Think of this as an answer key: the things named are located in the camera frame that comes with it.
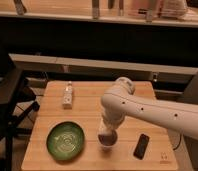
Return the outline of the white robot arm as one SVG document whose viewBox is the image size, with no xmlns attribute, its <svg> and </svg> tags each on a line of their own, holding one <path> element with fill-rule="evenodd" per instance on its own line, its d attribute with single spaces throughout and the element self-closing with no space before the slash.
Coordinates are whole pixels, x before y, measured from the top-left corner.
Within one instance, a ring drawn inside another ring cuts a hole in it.
<svg viewBox="0 0 198 171">
<path fill-rule="evenodd" d="M 98 137 L 102 144 L 117 141 L 116 129 L 126 116 L 172 129 L 198 140 L 198 105 L 152 100 L 134 95 L 134 83 L 119 77 L 101 97 L 103 107 Z"/>
</svg>

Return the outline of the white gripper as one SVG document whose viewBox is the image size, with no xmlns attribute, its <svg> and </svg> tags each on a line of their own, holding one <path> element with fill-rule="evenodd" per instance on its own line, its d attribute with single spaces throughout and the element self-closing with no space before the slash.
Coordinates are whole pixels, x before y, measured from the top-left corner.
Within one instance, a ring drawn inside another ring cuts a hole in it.
<svg viewBox="0 0 198 171">
<path fill-rule="evenodd" d="M 125 120 L 122 114 L 115 115 L 105 111 L 102 113 L 102 120 L 99 126 L 99 134 L 102 136 L 112 136 L 113 131 L 116 130 Z"/>
</svg>

